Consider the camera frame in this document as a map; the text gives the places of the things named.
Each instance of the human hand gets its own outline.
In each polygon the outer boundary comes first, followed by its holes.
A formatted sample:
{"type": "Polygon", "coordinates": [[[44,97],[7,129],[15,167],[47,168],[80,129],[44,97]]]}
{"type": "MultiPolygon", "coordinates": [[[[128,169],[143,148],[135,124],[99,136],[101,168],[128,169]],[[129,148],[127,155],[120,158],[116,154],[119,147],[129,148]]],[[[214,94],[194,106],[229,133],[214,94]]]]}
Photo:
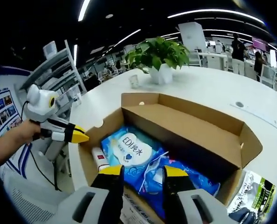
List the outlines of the human hand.
{"type": "Polygon", "coordinates": [[[40,133],[40,125],[30,121],[29,119],[23,121],[17,128],[18,138],[23,144],[28,144],[33,140],[33,136],[40,133]]]}

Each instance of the white flower pot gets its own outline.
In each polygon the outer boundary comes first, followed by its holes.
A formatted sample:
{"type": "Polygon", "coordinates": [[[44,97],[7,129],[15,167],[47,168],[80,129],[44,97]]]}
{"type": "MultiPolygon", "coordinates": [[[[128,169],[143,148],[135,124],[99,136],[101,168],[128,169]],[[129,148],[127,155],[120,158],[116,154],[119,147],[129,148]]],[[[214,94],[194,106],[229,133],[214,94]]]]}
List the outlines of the white flower pot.
{"type": "Polygon", "coordinates": [[[166,63],[160,66],[159,71],[157,71],[154,66],[149,68],[149,73],[152,81],[155,84],[163,85],[170,83],[173,80],[173,69],[170,68],[166,63]]]}

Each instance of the green leaves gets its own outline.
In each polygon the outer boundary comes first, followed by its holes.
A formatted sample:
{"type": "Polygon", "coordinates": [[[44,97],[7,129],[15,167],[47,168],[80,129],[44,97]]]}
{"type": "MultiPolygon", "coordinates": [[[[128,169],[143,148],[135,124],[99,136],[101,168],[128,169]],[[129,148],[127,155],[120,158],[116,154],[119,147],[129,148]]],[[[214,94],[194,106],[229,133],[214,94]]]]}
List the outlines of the green leaves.
{"type": "Polygon", "coordinates": [[[139,44],[135,50],[130,51],[125,59],[131,67],[137,67],[144,73],[148,71],[143,70],[143,67],[159,70],[163,63],[169,67],[176,69],[177,65],[189,65],[188,49],[182,44],[174,41],[166,41],[162,37],[146,39],[145,42],[139,44]]]}

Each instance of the blue package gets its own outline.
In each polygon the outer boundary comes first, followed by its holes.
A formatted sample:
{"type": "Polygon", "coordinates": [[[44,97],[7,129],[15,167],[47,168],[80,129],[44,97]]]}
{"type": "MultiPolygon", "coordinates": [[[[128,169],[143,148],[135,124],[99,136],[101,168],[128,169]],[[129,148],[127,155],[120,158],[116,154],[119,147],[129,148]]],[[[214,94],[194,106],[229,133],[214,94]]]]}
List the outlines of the blue package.
{"type": "Polygon", "coordinates": [[[160,155],[154,159],[148,165],[144,173],[144,181],[139,194],[149,203],[149,205],[155,210],[155,212],[162,218],[164,218],[164,210],[162,208],[162,179],[163,179],[163,167],[165,165],[180,168],[184,170],[195,188],[204,189],[211,195],[216,195],[220,183],[212,183],[207,177],[203,176],[199,172],[189,168],[187,165],[179,161],[175,161],[169,158],[166,153],[160,155]]]}
{"type": "Polygon", "coordinates": [[[163,151],[158,141],[132,126],[120,128],[102,140],[101,145],[110,166],[124,165],[124,180],[136,191],[142,186],[148,163],[163,151]]]}

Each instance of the potted plant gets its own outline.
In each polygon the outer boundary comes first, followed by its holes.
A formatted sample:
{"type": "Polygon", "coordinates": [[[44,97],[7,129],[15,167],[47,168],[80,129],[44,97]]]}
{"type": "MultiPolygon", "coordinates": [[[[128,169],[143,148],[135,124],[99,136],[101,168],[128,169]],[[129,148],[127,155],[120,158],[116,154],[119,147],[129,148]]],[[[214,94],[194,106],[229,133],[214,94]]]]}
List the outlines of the potted plant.
{"type": "Polygon", "coordinates": [[[127,53],[125,59],[130,67],[150,73],[154,83],[166,84],[173,79],[173,69],[189,65],[188,53],[183,44],[157,37],[140,43],[135,50],[127,53]]]}

